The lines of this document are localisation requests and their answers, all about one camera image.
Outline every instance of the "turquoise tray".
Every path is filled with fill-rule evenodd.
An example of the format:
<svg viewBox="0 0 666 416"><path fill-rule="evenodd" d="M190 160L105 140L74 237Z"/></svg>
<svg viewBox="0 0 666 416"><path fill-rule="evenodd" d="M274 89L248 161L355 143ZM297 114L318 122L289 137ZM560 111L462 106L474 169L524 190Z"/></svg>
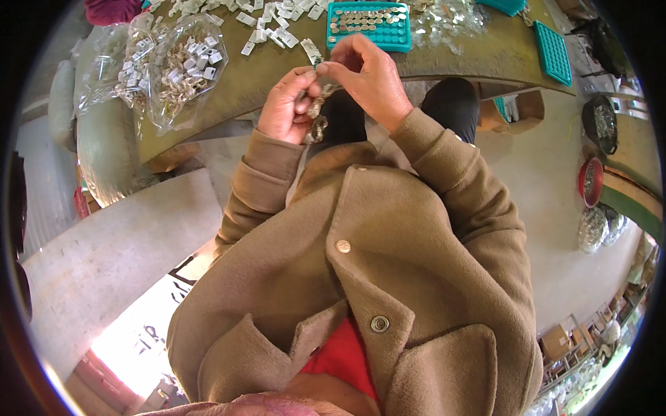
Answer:
<svg viewBox="0 0 666 416"><path fill-rule="evenodd" d="M391 17L396 16L397 21L387 23L386 18L382 18L381 23L374 25L375 30L370 30L370 25L366 24L368 29L349 31L348 29L350 27L363 27L363 24L353 23L351 25L345 25L347 30L340 30L340 28L337 27L336 29L339 31L337 33L332 32L331 23L333 22L331 22L331 19L336 18L337 20L335 24L339 23L340 18L345 16L344 12L346 11L363 14L363 12L377 12L379 10L385 10L387 13L390 10L389 14ZM397 17L401 14L405 16L405 19ZM340 39L351 35L352 33L361 33L367 36L375 45L384 51L408 52L412 48L409 7L405 3L393 3L391 1L343 1L329 3L328 21L326 22L326 47L333 49Z"/></svg>
<svg viewBox="0 0 666 416"><path fill-rule="evenodd" d="M571 86L571 67L564 38L538 20L534 21L534 32L539 45L541 69L549 77Z"/></svg>
<svg viewBox="0 0 666 416"><path fill-rule="evenodd" d="M477 3L494 7L499 11L503 11L509 16L515 16L519 11L525 9L527 0L476 0Z"/></svg>
<svg viewBox="0 0 666 416"><path fill-rule="evenodd" d="M493 101L495 101L495 106L498 108L502 118L504 118L506 122L509 122L509 118L506 116L506 108L504 108L504 99L500 97L498 99L494 99Z"/></svg>

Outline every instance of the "tan wool coat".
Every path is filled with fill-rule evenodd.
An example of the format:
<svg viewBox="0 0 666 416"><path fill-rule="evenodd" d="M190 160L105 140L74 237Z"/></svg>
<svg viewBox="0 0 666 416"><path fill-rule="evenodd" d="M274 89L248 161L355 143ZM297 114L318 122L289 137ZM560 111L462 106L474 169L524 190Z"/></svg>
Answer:
<svg viewBox="0 0 666 416"><path fill-rule="evenodd" d="M414 109L391 138L315 156L254 131L168 356L191 401L278 391L352 313L383 412L521 415L543 367L525 230L479 150ZM349 243L339 250L340 240ZM374 331L376 316L388 319Z"/></svg>

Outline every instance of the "metal chain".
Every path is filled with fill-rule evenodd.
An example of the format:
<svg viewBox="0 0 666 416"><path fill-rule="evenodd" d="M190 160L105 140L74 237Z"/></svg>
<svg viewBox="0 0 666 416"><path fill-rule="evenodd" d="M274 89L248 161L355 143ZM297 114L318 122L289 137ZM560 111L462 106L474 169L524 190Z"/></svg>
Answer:
<svg viewBox="0 0 666 416"><path fill-rule="evenodd" d="M519 11L518 15L520 16L521 19L523 19L523 23L525 23L525 26L532 27L533 23L532 20L529 17L527 17L528 13L529 13L529 5L525 5L525 9Z"/></svg>

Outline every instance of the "teal plastic tray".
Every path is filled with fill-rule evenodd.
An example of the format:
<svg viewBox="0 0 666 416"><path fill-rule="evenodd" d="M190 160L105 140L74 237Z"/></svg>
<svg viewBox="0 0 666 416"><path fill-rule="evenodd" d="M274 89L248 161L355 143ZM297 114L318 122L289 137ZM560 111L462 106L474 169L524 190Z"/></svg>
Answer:
<svg viewBox="0 0 666 416"><path fill-rule="evenodd" d="M499 11L503 11L509 16L515 16L519 11L525 9L527 0L476 0L477 3L494 7Z"/></svg>
<svg viewBox="0 0 666 416"><path fill-rule="evenodd" d="M494 99L493 101L495 101L495 106L498 108L502 118L504 118L506 122L509 122L509 118L506 116L506 108L504 108L504 99L500 97L498 99Z"/></svg>
<svg viewBox="0 0 666 416"><path fill-rule="evenodd" d="M571 86L571 67L567 47L562 36L538 20L534 21L534 32L539 45L541 69L549 77Z"/></svg>
<svg viewBox="0 0 666 416"><path fill-rule="evenodd" d="M384 13L381 20L377 22L376 19L372 18L372 15L378 13L379 10L383 10ZM360 14L361 19L350 19L352 12ZM344 25L340 25L341 19L345 22ZM391 1L329 3L328 22L326 23L326 47L333 49L340 39L353 33L361 33L367 36L384 51L408 52L412 48L409 7L405 3L393 3Z"/></svg>

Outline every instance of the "hand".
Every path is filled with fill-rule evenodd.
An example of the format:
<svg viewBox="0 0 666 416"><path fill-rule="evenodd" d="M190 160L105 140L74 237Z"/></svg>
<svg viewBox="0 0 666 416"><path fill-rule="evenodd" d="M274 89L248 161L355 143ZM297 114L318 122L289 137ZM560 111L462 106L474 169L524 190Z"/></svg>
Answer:
<svg viewBox="0 0 666 416"><path fill-rule="evenodd" d="M364 35L342 38L331 59L317 65L349 93L369 116L393 133L412 111L393 59Z"/></svg>
<svg viewBox="0 0 666 416"><path fill-rule="evenodd" d="M270 90L256 129L266 136L284 142L301 144L312 125L305 112L312 99L322 93L316 82L317 73L312 67L294 68ZM296 102L301 91L303 99Z"/></svg>

